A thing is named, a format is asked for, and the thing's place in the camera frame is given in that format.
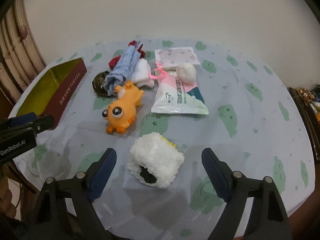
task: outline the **orange toy frog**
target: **orange toy frog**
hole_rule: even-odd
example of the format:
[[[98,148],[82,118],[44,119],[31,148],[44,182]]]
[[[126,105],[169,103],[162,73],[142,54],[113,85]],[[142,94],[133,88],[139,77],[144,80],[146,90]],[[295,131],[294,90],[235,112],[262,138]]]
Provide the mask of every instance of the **orange toy frog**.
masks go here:
[[[114,129],[117,133],[125,133],[136,119],[136,107],[141,106],[144,91],[132,81],[127,81],[123,87],[116,86],[115,92],[118,93],[118,99],[102,112],[102,117],[109,121],[107,133],[112,133]]]

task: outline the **black hole in plush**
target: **black hole in plush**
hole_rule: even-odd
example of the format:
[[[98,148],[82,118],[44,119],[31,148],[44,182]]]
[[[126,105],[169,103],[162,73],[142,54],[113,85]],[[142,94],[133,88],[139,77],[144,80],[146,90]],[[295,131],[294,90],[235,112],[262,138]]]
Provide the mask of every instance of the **black hole in plush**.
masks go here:
[[[143,177],[144,181],[149,184],[153,184],[157,182],[155,176],[153,176],[147,168],[140,166],[140,176]]]

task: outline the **beige curtain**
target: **beige curtain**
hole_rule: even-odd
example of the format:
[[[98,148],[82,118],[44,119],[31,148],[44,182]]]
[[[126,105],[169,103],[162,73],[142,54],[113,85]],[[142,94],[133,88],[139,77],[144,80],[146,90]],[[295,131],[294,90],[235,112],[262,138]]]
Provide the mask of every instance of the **beige curtain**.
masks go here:
[[[0,82],[11,100],[16,102],[44,69],[30,35],[23,0],[15,1],[0,24],[0,53],[3,56]]]

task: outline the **plastic bag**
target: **plastic bag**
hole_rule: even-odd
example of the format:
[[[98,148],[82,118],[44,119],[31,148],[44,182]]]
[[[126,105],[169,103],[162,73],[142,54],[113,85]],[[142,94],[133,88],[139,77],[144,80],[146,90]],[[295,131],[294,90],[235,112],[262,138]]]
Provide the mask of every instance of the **plastic bag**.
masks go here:
[[[175,70],[177,65],[185,62],[200,65],[198,57],[192,47],[156,49],[155,56],[156,63],[160,63],[164,70]]]
[[[161,73],[152,113],[209,114],[196,83],[183,84],[175,71]]]

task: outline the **round table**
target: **round table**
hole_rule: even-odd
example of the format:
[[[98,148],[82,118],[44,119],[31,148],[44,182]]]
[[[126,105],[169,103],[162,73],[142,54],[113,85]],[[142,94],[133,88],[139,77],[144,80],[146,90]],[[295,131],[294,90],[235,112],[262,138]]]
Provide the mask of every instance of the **round table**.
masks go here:
[[[197,40],[140,39],[150,66],[154,49],[193,47],[201,62],[197,84],[208,116],[152,114],[157,85],[146,89],[137,120],[127,132],[107,134],[101,113],[112,101],[98,98],[93,78],[107,70],[110,59],[122,53],[124,42],[98,42],[64,55],[46,69],[83,57],[87,74],[76,88],[58,127],[37,136],[38,146],[15,158],[23,175],[41,189],[44,180],[73,177],[97,161],[108,147],[117,164],[93,206],[106,229],[131,239],[207,239],[223,212],[201,163],[201,152],[211,147],[232,170],[249,178],[271,176],[289,212],[314,190],[312,149],[303,121],[288,91],[265,63],[226,44]],[[22,95],[15,116],[40,74]],[[130,147],[143,134],[159,132],[184,153],[185,162],[166,189],[139,183],[126,164]],[[73,206],[67,202],[70,212]],[[252,199],[248,199],[236,236],[244,233]]]

